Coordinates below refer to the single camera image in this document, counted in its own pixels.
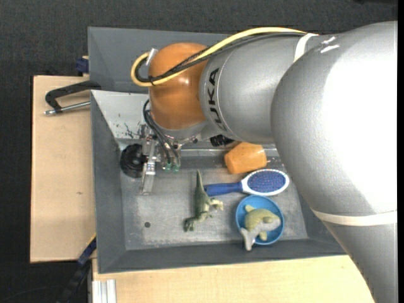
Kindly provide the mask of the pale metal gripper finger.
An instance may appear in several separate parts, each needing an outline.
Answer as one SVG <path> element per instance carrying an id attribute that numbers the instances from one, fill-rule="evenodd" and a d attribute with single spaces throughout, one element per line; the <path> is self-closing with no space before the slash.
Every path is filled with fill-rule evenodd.
<path id="1" fill-rule="evenodd" d="M 148 193 L 148 164 L 143 164 L 142 176 L 141 176 L 141 186 L 140 186 L 140 193 L 146 194 Z"/>
<path id="2" fill-rule="evenodd" d="M 155 162 L 147 163 L 147 193 L 152 193 L 155 175 L 156 175 Z"/>

